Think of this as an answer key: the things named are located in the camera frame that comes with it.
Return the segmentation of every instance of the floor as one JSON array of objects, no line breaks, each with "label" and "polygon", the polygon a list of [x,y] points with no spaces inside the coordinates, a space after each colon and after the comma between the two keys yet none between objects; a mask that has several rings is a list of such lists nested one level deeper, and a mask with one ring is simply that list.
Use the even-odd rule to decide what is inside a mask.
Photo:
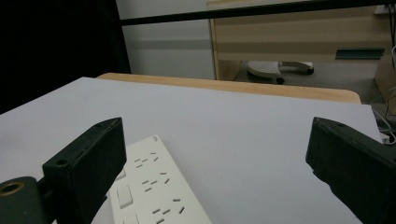
[{"label": "floor", "polygon": [[[247,71],[248,62],[242,63],[240,73],[234,81],[255,82],[278,85],[274,78],[257,77]],[[329,89],[350,90],[356,92],[361,103],[371,105],[379,128],[387,128],[385,119],[392,129],[396,127],[396,116],[388,112],[381,92],[376,86],[374,76],[375,63],[314,63],[315,72],[307,75],[305,71],[295,67],[281,67],[283,85],[319,87]]]}]

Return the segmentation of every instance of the power strip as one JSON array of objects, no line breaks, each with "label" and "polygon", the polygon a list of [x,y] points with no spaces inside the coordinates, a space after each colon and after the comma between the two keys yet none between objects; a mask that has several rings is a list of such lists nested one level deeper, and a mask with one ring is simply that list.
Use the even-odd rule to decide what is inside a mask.
[{"label": "power strip", "polygon": [[158,135],[126,148],[127,162],[107,196],[115,224],[210,224]]}]

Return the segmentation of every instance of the black curtain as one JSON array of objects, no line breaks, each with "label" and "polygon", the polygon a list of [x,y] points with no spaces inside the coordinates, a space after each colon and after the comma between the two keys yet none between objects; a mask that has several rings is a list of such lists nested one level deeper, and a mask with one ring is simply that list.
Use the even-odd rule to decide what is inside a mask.
[{"label": "black curtain", "polygon": [[115,0],[0,2],[0,114],[80,77],[131,73]]}]

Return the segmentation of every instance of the power switch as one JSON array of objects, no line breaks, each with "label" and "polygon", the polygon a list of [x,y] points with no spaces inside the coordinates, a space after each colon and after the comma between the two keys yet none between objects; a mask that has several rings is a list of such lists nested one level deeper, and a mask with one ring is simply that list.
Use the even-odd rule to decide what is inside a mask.
[{"label": "power switch", "polygon": [[119,195],[119,203],[120,209],[132,204],[134,201],[132,200],[131,191],[129,190],[129,185],[125,185],[117,190],[117,194]]}]

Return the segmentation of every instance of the cable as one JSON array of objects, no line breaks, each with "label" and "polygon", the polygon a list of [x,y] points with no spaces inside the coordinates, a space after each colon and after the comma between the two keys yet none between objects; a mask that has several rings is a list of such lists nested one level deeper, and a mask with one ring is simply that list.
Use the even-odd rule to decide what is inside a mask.
[{"label": "cable", "polygon": [[381,99],[382,97],[384,97],[388,92],[396,90],[396,87],[392,87],[389,90],[385,91],[383,94],[380,94],[378,97],[376,97],[374,100],[370,101],[369,104],[374,103],[375,101]]},{"label": "cable", "polygon": [[393,69],[395,69],[393,51],[394,51],[394,47],[396,46],[395,45],[396,17],[394,16],[394,14],[396,13],[396,9],[395,9],[394,4],[389,4],[389,5],[387,5],[387,7],[388,7],[388,13],[389,13],[390,38],[391,38],[391,42],[392,42],[392,53],[391,53],[392,54],[392,65],[393,65]]},{"label": "cable", "polygon": [[393,129],[392,129],[392,127],[390,126],[390,124],[378,113],[378,112],[376,112],[376,110],[374,110],[374,109],[372,109],[384,122],[385,122],[385,124],[388,126],[388,129],[387,130],[382,130],[382,129],[379,129],[379,131],[381,132],[381,133],[388,133],[388,134],[390,134],[391,136],[392,136],[392,139],[393,139],[393,141],[392,142],[389,142],[389,143],[384,143],[385,145],[388,145],[388,146],[390,146],[390,145],[394,145],[395,143],[396,143],[396,136],[393,134]]}]

